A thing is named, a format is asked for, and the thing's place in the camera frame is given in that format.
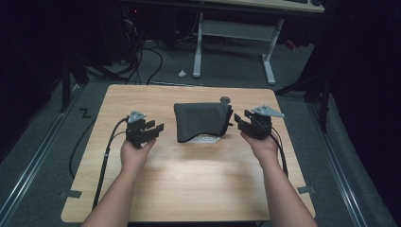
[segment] small object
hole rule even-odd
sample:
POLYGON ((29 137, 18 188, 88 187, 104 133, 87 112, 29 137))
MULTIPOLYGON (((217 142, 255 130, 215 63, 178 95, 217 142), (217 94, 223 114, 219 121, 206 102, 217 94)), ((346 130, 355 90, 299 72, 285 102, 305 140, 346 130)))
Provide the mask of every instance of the small object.
POLYGON ((146 115, 132 111, 127 121, 126 139, 133 143, 136 148, 141 148, 141 144, 159 137, 159 132, 163 131, 165 124, 155 126, 155 121, 146 122, 146 115))
POLYGON ((181 72, 178 74, 178 76, 179 76, 180 78, 183 78, 183 77, 186 76, 186 73, 185 73, 183 70, 181 70, 181 72))
POLYGON ((230 104, 231 99, 229 97, 227 97, 227 96, 222 96, 220 98, 220 102, 223 103, 223 104, 227 104, 228 105, 228 104, 230 104))
POLYGON ((284 45, 286 47, 288 47, 288 49, 290 50, 294 50, 295 48, 297 48, 297 46, 295 45, 295 43, 291 40, 286 40, 286 42, 284 43, 284 45))
POLYGON ((243 121, 237 114, 234 115, 234 120, 238 123, 238 129, 244 131, 250 137, 254 139, 265 139, 271 134, 271 117, 284 117, 282 113, 279 113, 269 107, 263 105, 253 108, 253 113, 245 110, 244 114, 246 117, 251 119, 251 123, 243 121))

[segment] handheld controller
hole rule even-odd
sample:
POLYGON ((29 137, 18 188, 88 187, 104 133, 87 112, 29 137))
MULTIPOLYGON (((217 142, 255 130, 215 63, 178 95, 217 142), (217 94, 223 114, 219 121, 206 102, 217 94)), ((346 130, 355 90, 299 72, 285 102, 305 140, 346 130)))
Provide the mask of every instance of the handheld controller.
POLYGON ((160 124, 151 129, 155 126, 155 121, 146 122, 145 117, 147 116, 143 113, 132 111, 127 121, 126 139, 136 148, 141 148, 141 144, 159 137, 159 132, 165 128, 165 124, 160 124))

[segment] white table leg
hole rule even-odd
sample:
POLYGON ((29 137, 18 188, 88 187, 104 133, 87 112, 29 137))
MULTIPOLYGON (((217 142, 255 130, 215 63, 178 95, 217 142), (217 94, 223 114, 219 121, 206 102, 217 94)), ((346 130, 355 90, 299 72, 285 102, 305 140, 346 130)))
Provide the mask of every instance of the white table leg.
POLYGON ((201 76, 201 36, 203 32, 203 12, 200 12, 200 21, 198 25, 198 43, 197 51, 195 52, 195 62, 194 62, 194 78, 199 78, 201 76))
POLYGON ((270 65, 270 58, 273 53, 274 47, 277 43, 278 36, 280 35, 281 27, 283 26, 284 20, 280 19, 277 22, 277 25, 275 27, 275 30, 273 32, 271 41, 270 41, 270 48, 268 50, 267 54, 262 55, 262 61, 263 65, 265 66, 265 73, 266 77, 268 78, 268 84, 269 85, 274 85, 275 84, 275 79, 274 79, 274 74, 271 70, 271 65, 270 65))

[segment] desk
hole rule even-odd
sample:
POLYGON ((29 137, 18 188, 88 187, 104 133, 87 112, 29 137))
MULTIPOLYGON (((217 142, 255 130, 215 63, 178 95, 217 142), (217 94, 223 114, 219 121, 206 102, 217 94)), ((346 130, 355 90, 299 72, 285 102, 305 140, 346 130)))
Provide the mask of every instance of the desk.
MULTIPOLYGON (((131 110, 147 115, 156 124, 165 123, 138 179, 130 221, 240 221, 270 219, 262 169, 250 146, 236 128, 234 115, 226 134, 216 144, 179 144, 174 103, 219 102, 231 99, 235 113, 267 104, 279 111, 274 92, 266 89, 129 86, 109 87, 97 121, 71 187, 79 199, 68 198, 61 218, 83 222, 92 209, 104 150, 114 125, 131 110)), ((289 179, 295 188, 305 186, 285 122, 273 117, 273 127, 283 140, 289 179)), ((124 124, 116 131, 124 131, 124 124)), ((111 146, 100 198, 120 170, 119 150, 125 135, 111 146)), ((300 195, 311 214, 308 194, 300 195)))
MULTIPOLYGON (((281 10, 293 10, 302 12, 318 12, 323 13, 324 8, 322 6, 315 7, 310 3, 307 4, 294 3, 283 0, 203 0, 202 2, 229 4, 229 5, 240 5, 246 7, 255 8, 267 8, 267 9, 281 9, 281 10)), ((250 39, 257 41, 269 42, 269 47, 266 54, 262 55, 262 62, 265 67, 265 73, 269 85, 275 84, 273 72, 271 70, 270 58, 273 53, 273 49, 277 43, 278 36, 282 25, 283 19, 279 19, 276 26, 256 26, 249 24, 221 22, 215 20, 203 20, 203 13, 200 13, 199 25, 198 25, 198 44, 195 52, 194 60, 194 72, 193 77, 199 78, 201 76, 201 41, 203 35, 222 36, 238 39, 250 39)))

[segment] dark fabric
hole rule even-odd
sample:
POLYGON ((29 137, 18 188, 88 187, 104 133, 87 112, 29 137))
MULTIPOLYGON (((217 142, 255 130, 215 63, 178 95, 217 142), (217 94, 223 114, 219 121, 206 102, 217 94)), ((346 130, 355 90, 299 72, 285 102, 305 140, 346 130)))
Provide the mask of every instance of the dark fabric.
POLYGON ((223 103, 176 103, 174 113, 177 141, 185 143, 200 134, 223 136, 233 111, 223 103))

